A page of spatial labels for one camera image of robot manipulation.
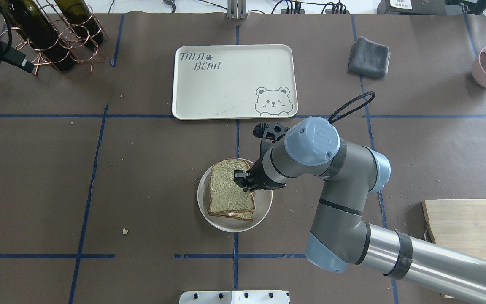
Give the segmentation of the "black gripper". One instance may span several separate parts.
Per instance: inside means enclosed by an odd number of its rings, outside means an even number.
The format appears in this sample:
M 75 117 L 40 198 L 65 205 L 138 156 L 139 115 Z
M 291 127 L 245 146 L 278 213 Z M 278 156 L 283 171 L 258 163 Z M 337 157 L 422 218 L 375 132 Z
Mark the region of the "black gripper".
M 251 175 L 253 182 L 246 181 Z M 285 188 L 288 176 L 280 172 L 271 157 L 260 158 L 254 162 L 249 172 L 234 170 L 234 181 L 242 181 L 240 187 L 244 192 L 255 192 L 257 187 L 264 190 Z

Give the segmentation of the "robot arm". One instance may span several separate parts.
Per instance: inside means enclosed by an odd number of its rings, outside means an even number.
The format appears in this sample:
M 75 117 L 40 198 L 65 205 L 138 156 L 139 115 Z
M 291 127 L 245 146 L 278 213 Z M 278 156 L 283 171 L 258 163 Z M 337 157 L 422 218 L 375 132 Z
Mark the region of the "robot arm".
M 416 239 L 362 220 L 369 193 L 389 181 L 388 158 L 345 141 L 321 117 L 293 127 L 259 123 L 260 157 L 233 180 L 245 192 L 285 188 L 304 174 L 324 181 L 305 256 L 326 271 L 342 273 L 349 264 L 372 268 L 394 280 L 486 304 L 486 260 Z

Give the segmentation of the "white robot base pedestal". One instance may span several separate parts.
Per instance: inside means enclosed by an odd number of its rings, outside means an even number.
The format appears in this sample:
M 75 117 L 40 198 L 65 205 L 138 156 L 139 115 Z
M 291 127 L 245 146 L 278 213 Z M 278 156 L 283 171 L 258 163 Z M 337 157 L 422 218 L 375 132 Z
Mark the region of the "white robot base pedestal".
M 180 304 L 289 304 L 291 297 L 283 290 L 187 291 Z

